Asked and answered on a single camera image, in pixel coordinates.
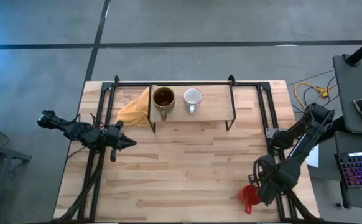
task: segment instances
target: white mug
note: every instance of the white mug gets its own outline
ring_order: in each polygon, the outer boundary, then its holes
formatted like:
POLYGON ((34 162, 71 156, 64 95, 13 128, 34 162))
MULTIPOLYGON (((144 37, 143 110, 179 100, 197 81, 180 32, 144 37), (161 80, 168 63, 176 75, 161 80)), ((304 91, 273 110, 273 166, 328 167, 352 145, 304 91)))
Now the white mug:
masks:
POLYGON ((193 114, 199 108, 202 102, 203 94, 197 88, 189 88, 183 93, 183 103, 185 109, 193 114))

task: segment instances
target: mug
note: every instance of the mug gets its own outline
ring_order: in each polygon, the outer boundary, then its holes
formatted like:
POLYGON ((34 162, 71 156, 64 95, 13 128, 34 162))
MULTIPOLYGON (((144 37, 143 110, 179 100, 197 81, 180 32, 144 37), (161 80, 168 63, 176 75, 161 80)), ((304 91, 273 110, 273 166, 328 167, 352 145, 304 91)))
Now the mug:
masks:
POLYGON ((243 187, 239 191, 238 197, 244 205, 244 212, 246 212, 246 214, 251 214, 252 206, 261 202, 261 199, 257 196, 257 189, 252 185, 243 187))
POLYGON ((174 92, 168 87, 160 87, 154 92, 154 105, 159 110, 162 120, 167 119, 167 114, 170 113, 175 105, 174 92))
POLYGON ((197 88, 189 88, 183 93, 183 103, 185 109, 193 114, 199 108, 202 102, 203 94, 197 88))

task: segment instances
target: wooden shelf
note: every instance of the wooden shelf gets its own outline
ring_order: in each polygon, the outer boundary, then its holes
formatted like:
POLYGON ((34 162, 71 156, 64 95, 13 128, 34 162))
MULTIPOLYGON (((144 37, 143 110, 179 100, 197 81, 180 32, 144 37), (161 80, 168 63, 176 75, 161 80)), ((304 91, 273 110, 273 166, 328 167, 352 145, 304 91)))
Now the wooden shelf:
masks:
POLYGON ((154 106, 152 96, 161 86, 152 86, 150 100, 150 116, 152 123, 161 122, 194 122, 194 121, 231 121, 234 119, 229 85, 205 85, 205 86, 168 86, 175 95, 175 105, 172 112, 167 114, 166 121, 160 117, 160 112, 154 106), (197 88, 203 93, 203 99, 199 109, 194 114, 184 108, 183 93, 189 88, 197 88))

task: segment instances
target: yellow cable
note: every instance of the yellow cable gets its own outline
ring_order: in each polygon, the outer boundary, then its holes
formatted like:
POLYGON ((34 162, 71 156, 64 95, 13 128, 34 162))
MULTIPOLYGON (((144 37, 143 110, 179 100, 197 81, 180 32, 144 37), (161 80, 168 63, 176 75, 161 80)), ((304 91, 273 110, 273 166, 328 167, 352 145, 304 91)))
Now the yellow cable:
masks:
POLYGON ((307 106, 305 106, 304 103, 301 102, 301 100, 300 100, 300 98, 299 98, 299 96, 298 96, 298 94, 297 94, 297 87, 298 87, 299 85, 307 85, 307 86, 310 86, 310 87, 316 89, 317 91, 320 91, 319 95, 322 95, 324 98, 326 98, 326 97, 328 96, 328 91, 329 91, 329 90, 331 90, 333 87, 337 86, 337 84, 334 84, 333 86, 329 87, 329 89, 327 89, 327 88, 319 88, 319 87, 316 87, 316 86, 314 86, 313 84, 307 83, 307 82, 299 82, 299 83, 296 83, 296 85, 294 85, 294 96, 295 96, 295 98, 297 99, 297 101, 300 103, 300 105, 301 105, 304 109, 306 109, 307 106))

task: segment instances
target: brown mug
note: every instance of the brown mug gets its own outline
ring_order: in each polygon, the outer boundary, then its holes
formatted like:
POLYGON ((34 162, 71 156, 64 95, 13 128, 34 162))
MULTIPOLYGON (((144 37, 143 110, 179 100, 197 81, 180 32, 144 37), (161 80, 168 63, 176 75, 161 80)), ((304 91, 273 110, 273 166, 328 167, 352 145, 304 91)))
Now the brown mug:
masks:
POLYGON ((162 120, 167 119, 167 114, 170 113, 175 105, 174 92, 168 87, 160 87, 154 92, 154 105, 159 110, 162 120))

